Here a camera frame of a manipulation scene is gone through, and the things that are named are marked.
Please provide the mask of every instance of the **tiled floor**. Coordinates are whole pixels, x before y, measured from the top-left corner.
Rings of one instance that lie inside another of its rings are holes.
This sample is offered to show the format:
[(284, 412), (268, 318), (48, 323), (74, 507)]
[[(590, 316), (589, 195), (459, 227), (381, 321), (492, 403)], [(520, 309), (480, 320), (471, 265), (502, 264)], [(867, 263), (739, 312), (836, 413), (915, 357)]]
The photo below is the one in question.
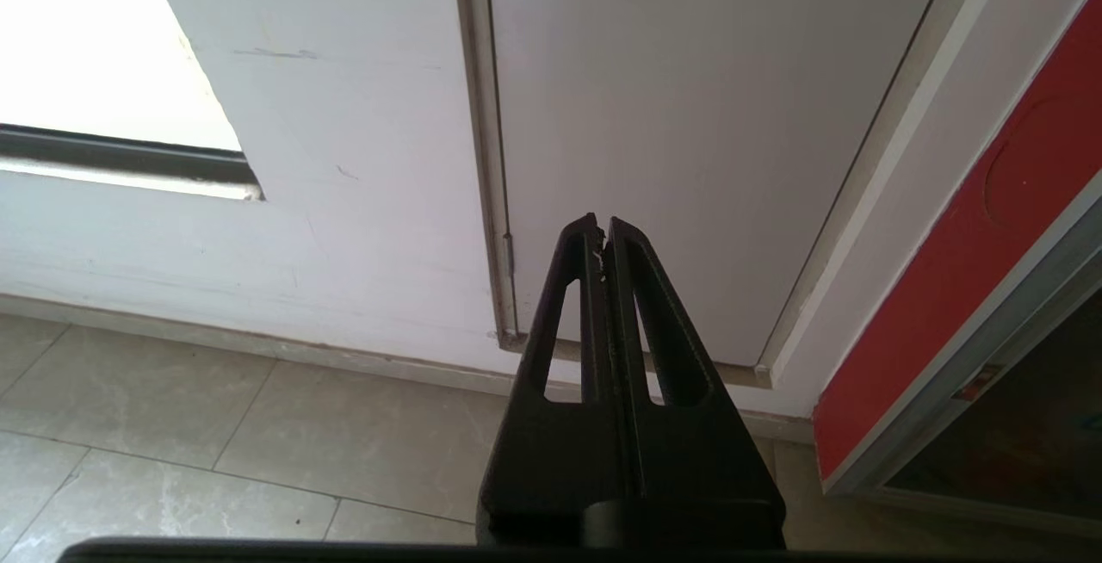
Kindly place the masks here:
[[(505, 398), (0, 315), (0, 557), (95, 535), (468, 543)], [(828, 500), (758, 448), (800, 550), (1087, 559), (1099, 544)]]

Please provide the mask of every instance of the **red panel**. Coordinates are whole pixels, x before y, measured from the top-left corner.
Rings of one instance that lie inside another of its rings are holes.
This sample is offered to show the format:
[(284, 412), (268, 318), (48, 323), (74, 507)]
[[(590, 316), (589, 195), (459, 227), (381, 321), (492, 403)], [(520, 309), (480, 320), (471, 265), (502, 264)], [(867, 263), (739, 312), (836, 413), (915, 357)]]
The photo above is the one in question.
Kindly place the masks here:
[(1099, 170), (1102, 0), (1090, 0), (819, 399), (824, 478)]

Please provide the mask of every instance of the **black forked bracket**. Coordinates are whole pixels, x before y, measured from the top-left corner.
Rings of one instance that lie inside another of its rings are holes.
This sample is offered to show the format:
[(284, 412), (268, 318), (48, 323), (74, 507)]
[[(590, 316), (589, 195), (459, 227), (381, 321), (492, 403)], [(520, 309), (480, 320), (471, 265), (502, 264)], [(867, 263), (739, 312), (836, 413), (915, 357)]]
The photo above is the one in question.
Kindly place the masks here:
[[(543, 397), (579, 280), (582, 403)], [(647, 389), (636, 307), (665, 405)], [(480, 544), (784, 549), (785, 504), (641, 230), (555, 246), (478, 500)]]

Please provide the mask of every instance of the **window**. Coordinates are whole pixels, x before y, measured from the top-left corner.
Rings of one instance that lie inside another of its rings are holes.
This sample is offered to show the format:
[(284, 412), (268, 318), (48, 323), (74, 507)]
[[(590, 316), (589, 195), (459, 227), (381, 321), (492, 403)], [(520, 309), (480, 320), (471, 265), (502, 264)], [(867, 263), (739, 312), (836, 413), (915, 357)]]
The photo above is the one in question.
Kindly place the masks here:
[(0, 170), (259, 197), (169, 1), (0, 0)]

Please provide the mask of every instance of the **bright window light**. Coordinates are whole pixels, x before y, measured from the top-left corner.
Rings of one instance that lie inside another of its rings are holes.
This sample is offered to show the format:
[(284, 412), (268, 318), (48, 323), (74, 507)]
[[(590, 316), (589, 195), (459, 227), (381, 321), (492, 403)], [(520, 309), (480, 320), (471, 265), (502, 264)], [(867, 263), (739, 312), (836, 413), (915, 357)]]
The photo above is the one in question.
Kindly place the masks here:
[(240, 152), (166, 0), (0, 0), (0, 124)]

